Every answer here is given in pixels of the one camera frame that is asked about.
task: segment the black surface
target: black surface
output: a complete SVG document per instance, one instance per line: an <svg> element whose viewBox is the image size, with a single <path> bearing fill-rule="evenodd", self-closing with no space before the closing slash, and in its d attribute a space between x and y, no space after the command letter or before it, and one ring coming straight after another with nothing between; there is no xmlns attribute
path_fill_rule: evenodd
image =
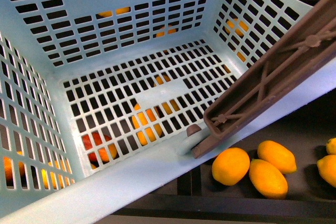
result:
<svg viewBox="0 0 336 224"><path fill-rule="evenodd" d="M328 139L336 137L336 90L312 101L290 115L235 144L257 157L258 144L274 140L290 149L298 170L286 175L286 200L265 199L248 175L234 186L224 186L211 175L210 160L200 166L199 176L184 175L187 184L173 180L129 204L116 215L195 218L276 223L336 223L336 188L319 175L316 162L327 152ZM201 185L199 196L186 194L188 185Z"/></svg>

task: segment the citrus fruit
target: citrus fruit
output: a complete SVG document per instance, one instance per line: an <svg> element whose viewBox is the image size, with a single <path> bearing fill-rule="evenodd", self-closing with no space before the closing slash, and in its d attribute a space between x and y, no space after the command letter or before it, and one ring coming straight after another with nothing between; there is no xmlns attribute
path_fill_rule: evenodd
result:
<svg viewBox="0 0 336 224"><path fill-rule="evenodd" d="M168 76L163 75L163 78L164 78L164 80L166 82L170 82L170 78ZM160 76L156 77L155 79L156 79L156 81L158 82L159 85L163 84L163 80L162 80L162 78ZM172 107L173 107L173 109L175 111L179 111L180 110L179 106L177 105L177 103L174 100L171 100L170 104L172 105ZM173 113L173 111L171 110L171 108L168 106L167 103L162 103L162 107L163 107L164 111L168 115L170 115L171 113Z"/></svg>
<svg viewBox="0 0 336 224"><path fill-rule="evenodd" d="M107 17L111 17L112 16L112 11L108 10L106 12L101 12L101 13L98 13L99 16L102 16L104 18L107 18Z"/></svg>
<svg viewBox="0 0 336 224"><path fill-rule="evenodd" d="M9 157L4 157L4 167L5 167L5 177L6 181L13 180L13 170L12 163ZM25 165L22 162L18 162L20 176L23 176L25 173Z"/></svg>
<svg viewBox="0 0 336 224"><path fill-rule="evenodd" d="M212 176L223 185L238 183L247 173L250 159L240 148L229 148L220 153L212 164Z"/></svg>
<svg viewBox="0 0 336 224"><path fill-rule="evenodd" d="M327 155L317 161L321 177L333 187L336 187L336 155Z"/></svg>
<svg viewBox="0 0 336 224"><path fill-rule="evenodd" d="M131 8L130 7L123 7L123 8L119 8L115 11L116 11L117 15L120 15L120 14L124 14L124 13L129 13L131 11Z"/></svg>
<svg viewBox="0 0 336 224"><path fill-rule="evenodd" d="M175 28L168 30L168 34L173 34L175 32L176 32ZM159 33L156 34L156 38L162 37L162 36L164 36L164 31L161 31L161 32L159 32Z"/></svg>
<svg viewBox="0 0 336 224"><path fill-rule="evenodd" d="M227 24L231 29L233 29L234 26L235 26L231 20L228 20L228 21L226 22L226 24ZM244 30L244 31L247 31L247 30L248 30L248 26L247 26L243 21L239 21L238 24L239 24L239 26L241 27L242 30ZM227 29L226 27L225 27L225 31L226 31L228 34L230 34L230 30ZM238 29L238 28L236 28L235 32L236 32L236 34L237 34L239 37L242 37L242 36L244 35L244 34L242 33L242 31L241 31L240 29Z"/></svg>
<svg viewBox="0 0 336 224"><path fill-rule="evenodd" d="M326 148L329 155L336 154L336 137L327 141Z"/></svg>
<svg viewBox="0 0 336 224"><path fill-rule="evenodd" d="M103 141L100 138L99 133L93 132L92 137L93 137L93 140L95 141L95 145L98 146L98 145L103 143ZM109 136L106 136L106 135L104 135L104 138L105 138L105 141L110 141L112 139L112 138L110 138ZM89 149L92 148L92 144L91 144L89 135L84 135L82 137L82 141L84 143L84 147L85 147L86 150L89 150ZM112 158L115 159L115 157L117 156L117 153L118 153L117 148L115 147L115 144L110 144L108 149L110 151L110 154L111 154ZM109 162L110 161L109 156L108 156L105 148L99 149L98 153L99 153L99 156L100 156L100 158L103 162ZM97 157L96 157L95 153L90 153L88 156L89 156L89 160L91 162L97 162Z"/></svg>
<svg viewBox="0 0 336 224"><path fill-rule="evenodd" d="M238 52L237 56L242 62L245 62L246 58L244 57L244 55L241 52Z"/></svg>
<svg viewBox="0 0 336 224"><path fill-rule="evenodd" d="M283 174L271 163L252 159L249 177L255 188L268 199L285 199L288 184Z"/></svg>
<svg viewBox="0 0 336 224"><path fill-rule="evenodd" d="M135 110L139 110L140 109L140 106L139 106L138 103L134 106L134 109ZM154 115L154 113L153 113L153 111L151 109L147 109L146 110L146 114L147 114L149 120L151 120L151 122L154 122L156 120L156 117L155 117L155 115ZM147 119L146 119L146 117L145 117L145 115L144 115L143 112L141 112L141 113L138 114L138 118L140 120L141 125L145 126L145 125L148 124L148 121L147 121ZM135 129L138 129L140 127L140 124L136 120L135 116L132 116L132 122L133 122L133 125L134 125ZM154 129L156 130L157 135L161 136L161 134L162 134L161 126L159 124L156 124L156 125L154 125ZM149 138L149 140L151 142L154 142L156 140L155 134L154 134L153 130L150 127L147 128L147 129L145 129L145 133L146 133L146 135L148 136L148 138ZM146 137L145 137L145 135L143 134L142 131L138 132L136 135L138 136L138 139L139 139L141 145L147 145Z"/></svg>
<svg viewBox="0 0 336 224"><path fill-rule="evenodd" d="M60 163L61 163L61 166L62 166L62 170L66 171L66 168L65 168L63 160L61 160ZM57 161L55 161L55 167L57 169L60 169L59 164L58 164ZM43 179L44 188L48 189L49 187L48 187L47 172L46 172L46 170L42 169L41 173L42 173L42 179ZM56 180L55 180L55 173L54 172L50 172L50 176L51 176L51 183L52 183L53 188L57 189ZM64 180L65 180L67 186L69 186L70 185L69 180L68 179L64 179ZM61 175L58 175L58 181L59 181L60 187L64 188L64 184L63 184L62 176Z"/></svg>
<svg viewBox="0 0 336 224"><path fill-rule="evenodd" d="M258 146L258 157L273 164L283 174L294 173L297 170L293 153L272 140L266 140Z"/></svg>

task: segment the brown plastic handle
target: brown plastic handle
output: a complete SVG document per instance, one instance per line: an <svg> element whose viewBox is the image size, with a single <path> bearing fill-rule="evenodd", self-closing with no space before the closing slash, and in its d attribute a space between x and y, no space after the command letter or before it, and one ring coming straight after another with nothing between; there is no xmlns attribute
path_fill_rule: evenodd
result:
<svg viewBox="0 0 336 224"><path fill-rule="evenodd" d="M204 113L198 158L233 136L336 56L336 0L320 0Z"/></svg>

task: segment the yellow lemon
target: yellow lemon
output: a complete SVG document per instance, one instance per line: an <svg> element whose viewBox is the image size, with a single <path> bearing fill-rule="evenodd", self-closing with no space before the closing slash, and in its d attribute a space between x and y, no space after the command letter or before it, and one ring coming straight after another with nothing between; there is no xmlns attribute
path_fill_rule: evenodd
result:
<svg viewBox="0 0 336 224"><path fill-rule="evenodd" d="M66 171L66 168L65 168L65 164L64 162L61 160L61 166L62 166L62 170ZM59 169L59 164L57 161L55 161L55 167L57 169ZM41 173L42 173L42 179L43 179L43 184L44 184L44 188L48 189L48 179L47 179L47 172L46 170L42 169L41 170ZM55 180L55 173L53 172L50 172L50 176L51 176L51 183L52 183L52 186L54 189L57 189L57 186L56 186L56 180ZM62 176L61 175L58 175L58 181L59 181L59 184L61 186L61 188L64 188L64 184L63 184L63 181L62 181ZM66 184L67 186L70 185L70 182L68 179L64 179L66 181Z"/></svg>
<svg viewBox="0 0 336 224"><path fill-rule="evenodd" d="M228 21L226 22L226 24L227 24L231 29L233 29L233 27L235 26L231 20L228 20ZM247 30L248 30L248 26L247 26L243 21L239 21L238 24L239 24L239 26L241 27L241 29L243 29L244 31L247 31ZM225 31L226 31L228 34L230 34L230 30L227 29L226 27L225 27ZM235 32L236 32L236 34L237 34L239 37L244 36L244 34L242 33L242 31L240 31L240 29L238 29L238 28L236 28Z"/></svg>
<svg viewBox="0 0 336 224"><path fill-rule="evenodd" d="M294 173L297 170L293 153L272 140L266 140L258 146L258 157L270 162L283 174Z"/></svg>
<svg viewBox="0 0 336 224"><path fill-rule="evenodd" d="M336 154L336 137L327 141L326 148L329 155Z"/></svg>
<svg viewBox="0 0 336 224"><path fill-rule="evenodd" d="M134 109L139 110L140 109L139 104L136 104ZM155 115L154 115L154 113L151 109L146 110L146 114L147 114L148 118L151 120L151 122L154 122L156 120L156 117L155 117ZM138 118L140 120L140 123L143 126L148 124L148 121L147 121L145 115L142 112L138 114ZM138 121L136 120L135 116L132 116L132 122L133 122L133 125L136 129L138 129L140 127L140 125L139 125ZM154 129L156 130L157 135L161 136L161 134L162 134L161 126L159 124L156 124L156 125L154 125ZM148 136L148 138L151 142L154 142L156 140L155 134L154 134L154 132L152 131L151 128L145 129L145 133L146 133L146 135ZM137 136L138 136L138 139L139 139L141 145L147 145L146 137L143 134L143 132L138 132Z"/></svg>
<svg viewBox="0 0 336 224"><path fill-rule="evenodd" d="M170 82L170 78L169 78L168 76L163 75L163 78L164 78L164 80L165 80L166 82ZM156 79L156 81L158 82L159 85L162 85L162 84L163 84L163 80L162 80L162 78L161 78L160 76L156 77L155 79ZM171 100L171 101L170 101L170 104L172 105L172 107L173 107L173 109L174 109L175 111L179 111L179 110L180 110L179 106L177 105L177 103L176 103L174 100ZM171 113L173 113L173 111L170 109L170 107L168 106L167 103L163 103L163 104L162 104L162 107L163 107L164 111L165 111L168 115L170 115Z"/></svg>
<svg viewBox="0 0 336 224"><path fill-rule="evenodd" d="M175 32L176 32L175 28L168 30L168 34L173 34ZM156 34L156 38L162 37L162 36L164 36L164 31L161 31L161 32L159 32L159 33Z"/></svg>
<svg viewBox="0 0 336 224"><path fill-rule="evenodd" d="M327 155L317 161L321 177L333 187L336 187L336 155Z"/></svg>
<svg viewBox="0 0 336 224"><path fill-rule="evenodd" d="M283 174L271 163L253 159L249 177L255 188L268 199L285 199L288 184Z"/></svg>
<svg viewBox="0 0 336 224"><path fill-rule="evenodd" d="M120 14L124 14L124 13L129 13L131 11L131 8L130 7L123 7L123 8L119 8L115 11L116 11L117 15L120 15Z"/></svg>
<svg viewBox="0 0 336 224"><path fill-rule="evenodd" d="M98 13L99 16L102 16L104 18L111 17L112 16L112 11L108 10L106 12Z"/></svg>
<svg viewBox="0 0 336 224"><path fill-rule="evenodd" d="M212 176L223 185L238 183L247 173L250 159L240 148L229 148L220 153L212 164Z"/></svg>
<svg viewBox="0 0 336 224"><path fill-rule="evenodd" d="M9 157L4 157L4 167L5 167L5 177L6 181L13 180L13 172L12 172L12 163ZM25 173L25 165L22 162L18 163L20 176L23 176Z"/></svg>

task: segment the light blue basket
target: light blue basket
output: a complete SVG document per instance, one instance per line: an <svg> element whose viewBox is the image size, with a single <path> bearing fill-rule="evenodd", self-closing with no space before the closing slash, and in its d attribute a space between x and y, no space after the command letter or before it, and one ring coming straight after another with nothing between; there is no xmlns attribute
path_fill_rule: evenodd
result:
<svg viewBox="0 0 336 224"><path fill-rule="evenodd" d="M94 222L336 87L319 86L331 62L229 144L194 159L179 154L186 128L205 128L204 110L310 6L298 0L0 0L0 6L1 223ZM135 127L139 113L147 123ZM92 132L109 138L96 146L91 137L86 150L82 137ZM13 179L5 179L6 160Z"/></svg>

